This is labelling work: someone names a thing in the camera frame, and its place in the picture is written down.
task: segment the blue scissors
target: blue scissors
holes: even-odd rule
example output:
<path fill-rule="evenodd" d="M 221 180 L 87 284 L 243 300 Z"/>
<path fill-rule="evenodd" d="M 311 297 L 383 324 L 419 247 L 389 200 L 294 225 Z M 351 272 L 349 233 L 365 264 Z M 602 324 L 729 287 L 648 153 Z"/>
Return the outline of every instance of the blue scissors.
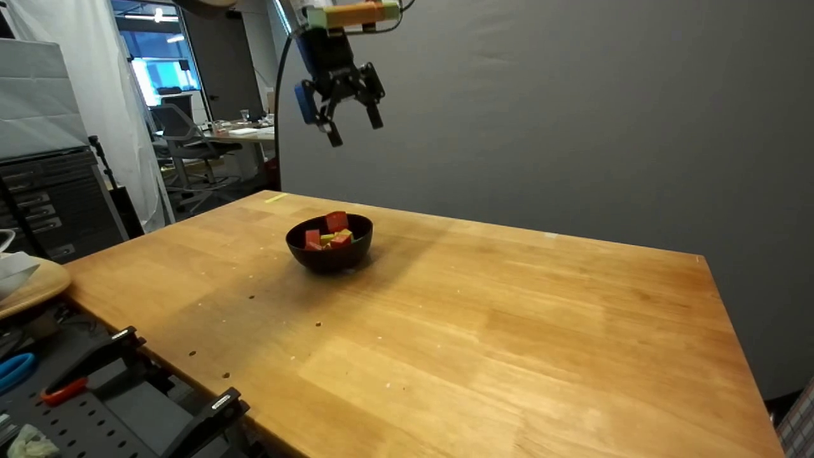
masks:
<path fill-rule="evenodd" d="M 0 363 L 0 394 L 17 386 L 34 372 L 37 358 L 34 353 L 23 353 Z"/>

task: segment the computer monitor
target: computer monitor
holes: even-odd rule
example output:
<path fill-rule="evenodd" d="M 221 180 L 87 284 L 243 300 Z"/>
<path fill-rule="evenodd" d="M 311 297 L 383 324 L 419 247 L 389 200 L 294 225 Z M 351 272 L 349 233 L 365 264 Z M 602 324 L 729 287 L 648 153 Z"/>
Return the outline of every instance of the computer monitor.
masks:
<path fill-rule="evenodd" d="M 192 95 L 170 95 L 161 98 L 162 105 L 175 105 L 192 119 Z"/>

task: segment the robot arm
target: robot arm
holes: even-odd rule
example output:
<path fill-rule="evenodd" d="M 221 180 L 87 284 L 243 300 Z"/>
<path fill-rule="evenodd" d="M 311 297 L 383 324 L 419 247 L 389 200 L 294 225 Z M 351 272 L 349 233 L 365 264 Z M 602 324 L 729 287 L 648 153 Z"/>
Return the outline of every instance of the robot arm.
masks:
<path fill-rule="evenodd" d="M 206 16 L 233 7 L 236 0 L 175 0 L 175 3 L 193 14 Z M 400 21 L 401 4 L 367 0 L 338 6 L 335 0 L 274 0 L 274 5 L 288 39 L 296 40 L 311 75 L 310 80 L 303 80 L 295 88 L 305 123 L 315 125 L 328 135 L 332 146 L 338 147 L 342 137 L 334 123 L 334 111 L 340 102 L 355 99 L 365 106 L 373 128 L 383 127 L 378 108 L 384 97 L 382 82 L 370 62 L 360 67 L 354 64 L 348 35 L 381 33 L 376 23 Z M 345 30 L 357 26 L 361 30 Z"/>

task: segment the plaid fabric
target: plaid fabric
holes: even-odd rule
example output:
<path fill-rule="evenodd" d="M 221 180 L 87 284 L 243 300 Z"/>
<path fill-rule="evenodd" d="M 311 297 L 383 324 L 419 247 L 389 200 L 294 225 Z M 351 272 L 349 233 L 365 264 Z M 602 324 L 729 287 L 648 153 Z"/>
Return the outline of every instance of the plaid fabric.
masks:
<path fill-rule="evenodd" d="M 814 380 L 777 427 L 787 458 L 814 458 Z"/>

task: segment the round wooden board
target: round wooden board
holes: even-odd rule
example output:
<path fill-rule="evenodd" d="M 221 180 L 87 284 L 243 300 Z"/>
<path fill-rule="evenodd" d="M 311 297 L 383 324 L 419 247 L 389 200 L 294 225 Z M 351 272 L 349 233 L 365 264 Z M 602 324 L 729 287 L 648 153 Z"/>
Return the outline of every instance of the round wooden board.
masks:
<path fill-rule="evenodd" d="M 9 297 L 0 302 L 0 319 L 20 313 L 63 292 L 71 284 L 71 276 L 56 262 L 32 256 L 40 266 L 31 278 Z"/>

